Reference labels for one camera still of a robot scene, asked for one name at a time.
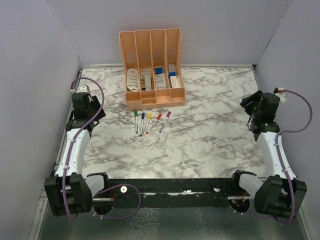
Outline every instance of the gray wall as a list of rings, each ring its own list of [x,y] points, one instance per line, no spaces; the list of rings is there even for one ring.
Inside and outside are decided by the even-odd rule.
[[[43,0],[1,1],[0,239],[28,238],[79,58]]]
[[[308,187],[306,204],[320,231],[320,2],[294,0],[256,69],[263,91],[285,87],[304,95],[313,106],[313,121],[302,133],[283,135],[294,172]],[[282,129],[299,129],[309,117],[303,100],[289,95],[276,120]]]
[[[122,63],[121,31],[176,27],[183,64],[243,65],[258,63],[291,0],[46,2],[85,65]]]

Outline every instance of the marble surface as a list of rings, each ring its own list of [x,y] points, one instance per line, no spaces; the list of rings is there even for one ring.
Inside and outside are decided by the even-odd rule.
[[[106,113],[87,146],[84,176],[106,172],[110,178],[225,178],[236,170],[265,176],[261,151],[247,129],[249,116],[240,106],[243,97],[258,89],[250,68],[184,68],[186,105],[144,110],[152,113],[152,120],[172,111],[161,134],[159,123],[145,137],[135,133],[134,112],[125,104],[123,69],[84,69],[82,76],[102,85]],[[101,100],[98,88],[87,84]]]

